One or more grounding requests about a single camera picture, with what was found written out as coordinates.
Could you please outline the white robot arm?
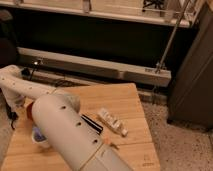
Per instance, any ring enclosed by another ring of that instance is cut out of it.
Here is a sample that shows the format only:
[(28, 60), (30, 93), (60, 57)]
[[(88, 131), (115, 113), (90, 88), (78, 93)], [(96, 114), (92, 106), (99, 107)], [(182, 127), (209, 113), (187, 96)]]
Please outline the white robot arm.
[(24, 80), (16, 65), (0, 69), (0, 88), (12, 109), (34, 101), (34, 123), (72, 171), (133, 171), (81, 118), (76, 95)]

